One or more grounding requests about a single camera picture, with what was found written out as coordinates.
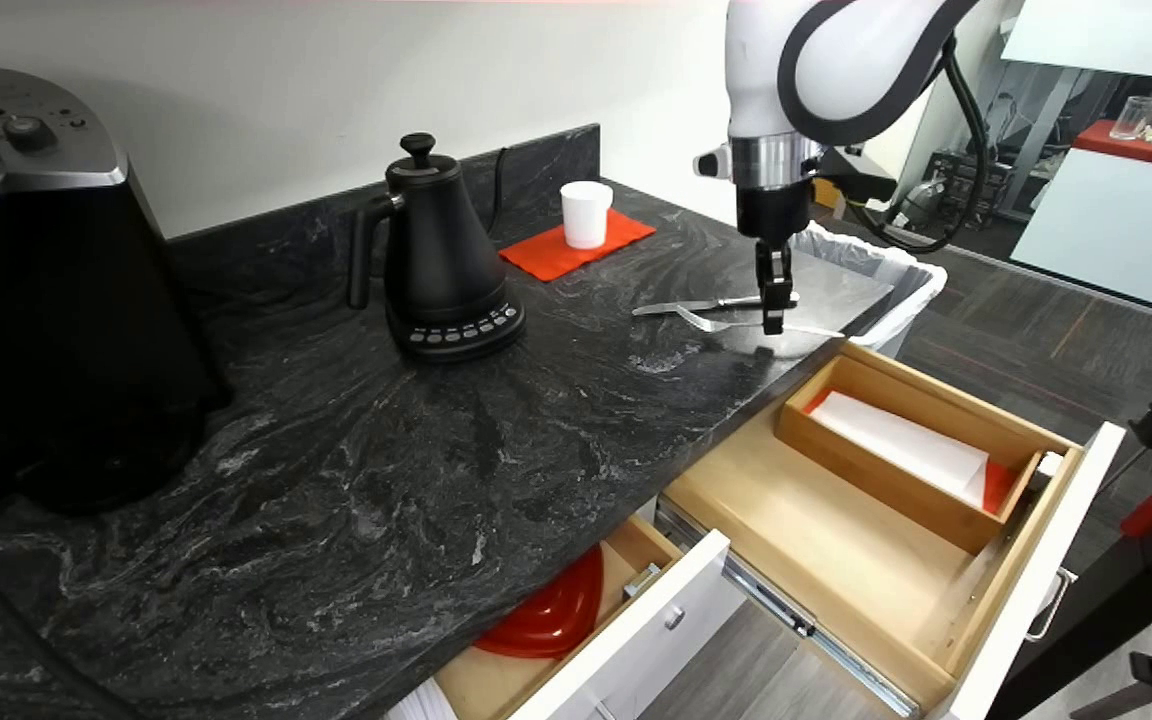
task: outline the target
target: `black gooseneck kettle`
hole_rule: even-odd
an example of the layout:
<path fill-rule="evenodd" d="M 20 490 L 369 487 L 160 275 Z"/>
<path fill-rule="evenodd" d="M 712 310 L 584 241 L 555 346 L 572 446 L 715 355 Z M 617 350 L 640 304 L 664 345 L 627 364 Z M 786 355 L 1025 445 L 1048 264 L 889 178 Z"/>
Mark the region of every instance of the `black gooseneck kettle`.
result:
<path fill-rule="evenodd" d="M 526 329 L 507 297 L 500 256 L 483 232 L 454 156 L 432 156 L 432 135 L 400 138 L 403 160 L 387 165 L 387 195 L 375 195 L 347 249 L 347 304 L 369 304 L 369 269 L 380 223 L 383 315 L 398 346 L 411 359 L 460 359 L 506 346 Z"/>

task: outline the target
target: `white drawer front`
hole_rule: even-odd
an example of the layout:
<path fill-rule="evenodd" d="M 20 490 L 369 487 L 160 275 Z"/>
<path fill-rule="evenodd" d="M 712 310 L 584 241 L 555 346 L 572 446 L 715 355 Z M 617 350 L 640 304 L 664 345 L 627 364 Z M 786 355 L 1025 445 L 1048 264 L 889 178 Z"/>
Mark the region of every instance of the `white drawer front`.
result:
<path fill-rule="evenodd" d="M 1007 668 L 1011 668 L 1025 634 L 1027 634 L 1027 622 L 1042 614 L 1048 586 L 1051 586 L 1051 574 L 1060 570 L 1060 561 L 1066 561 L 1074 534 L 1082 532 L 1121 445 L 1125 445 L 1125 429 L 1102 422 L 1102 433 L 1094 437 L 1060 508 L 1051 511 L 1043 540 L 1038 543 L 1038 551 L 1025 563 L 1007 605 L 999 606 L 999 618 L 994 622 L 979 657 L 972 659 L 956 695 L 950 695 L 935 717 L 945 717 L 945 720 L 988 717 L 988 703 L 1004 689 Z"/>
<path fill-rule="evenodd" d="M 515 720 L 625 720 L 726 627 L 746 595 L 726 580 L 728 534 L 710 532 L 597 641 L 587 641 Z"/>

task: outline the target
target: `wooden drawer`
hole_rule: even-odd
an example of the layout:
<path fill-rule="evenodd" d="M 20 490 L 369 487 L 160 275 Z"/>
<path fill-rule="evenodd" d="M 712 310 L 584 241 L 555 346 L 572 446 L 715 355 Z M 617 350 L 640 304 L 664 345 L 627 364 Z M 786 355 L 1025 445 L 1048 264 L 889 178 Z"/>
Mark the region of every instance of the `wooden drawer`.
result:
<path fill-rule="evenodd" d="M 649 519 L 627 519 L 604 540 L 604 605 L 591 641 L 555 664 L 468 648 L 435 684 L 460 720 L 640 717 L 741 606 L 746 595 L 726 580 L 726 561 L 721 532 L 679 556 Z M 664 570 L 625 601 L 625 583 L 649 563 Z"/>
<path fill-rule="evenodd" d="M 932 422 L 935 413 L 954 416 L 972 445 L 1007 450 L 1025 473 L 1025 497 L 979 548 L 950 540 L 889 487 L 840 477 L 869 473 L 849 456 L 820 456 L 849 450 L 844 445 L 789 445 L 780 419 L 796 419 L 796 398 L 789 416 L 776 403 L 715 445 L 664 498 L 734 534 L 772 591 L 810 606 L 823 645 L 856 657 L 895 695 L 894 706 L 983 717 L 1125 433 L 1108 422 L 1083 446 L 889 355 L 840 345 L 836 359 L 849 359 L 849 384 L 869 398 L 895 398 Z"/>

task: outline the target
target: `drawer handle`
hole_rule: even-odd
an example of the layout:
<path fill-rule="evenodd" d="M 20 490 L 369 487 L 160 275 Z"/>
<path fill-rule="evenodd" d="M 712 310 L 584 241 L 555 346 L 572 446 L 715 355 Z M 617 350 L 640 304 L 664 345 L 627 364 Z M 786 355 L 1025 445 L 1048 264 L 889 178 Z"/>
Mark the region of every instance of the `drawer handle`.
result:
<path fill-rule="evenodd" d="M 1082 574 L 1069 570 L 1069 567 L 1056 570 L 1051 605 L 1043 606 L 1043 614 L 1038 614 L 1042 627 L 1027 627 L 1027 634 L 1025 634 L 1027 645 L 1042 645 L 1042 641 L 1051 631 L 1051 618 L 1056 618 L 1056 613 L 1060 613 L 1060 605 L 1066 605 L 1066 595 L 1069 595 L 1069 586 L 1074 586 L 1076 580 L 1082 580 Z"/>
<path fill-rule="evenodd" d="M 675 605 L 667 605 L 664 614 L 660 614 L 660 622 L 664 622 L 667 631 L 675 631 L 684 618 L 690 618 L 690 613 L 675 606 Z"/>

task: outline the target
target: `kettle lid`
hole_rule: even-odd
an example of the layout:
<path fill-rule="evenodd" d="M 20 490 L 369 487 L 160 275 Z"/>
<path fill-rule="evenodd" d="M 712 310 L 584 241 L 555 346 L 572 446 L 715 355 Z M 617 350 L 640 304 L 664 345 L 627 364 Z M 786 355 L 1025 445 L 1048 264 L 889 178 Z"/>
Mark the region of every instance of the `kettle lid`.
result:
<path fill-rule="evenodd" d="M 420 184 L 420 178 L 435 178 L 435 174 L 447 174 L 457 170 L 457 160 L 454 156 L 432 156 L 432 135 L 428 132 L 409 132 L 400 138 L 400 147 L 409 153 L 403 160 L 387 165 L 387 184 L 392 189 L 403 189 L 403 184 Z"/>

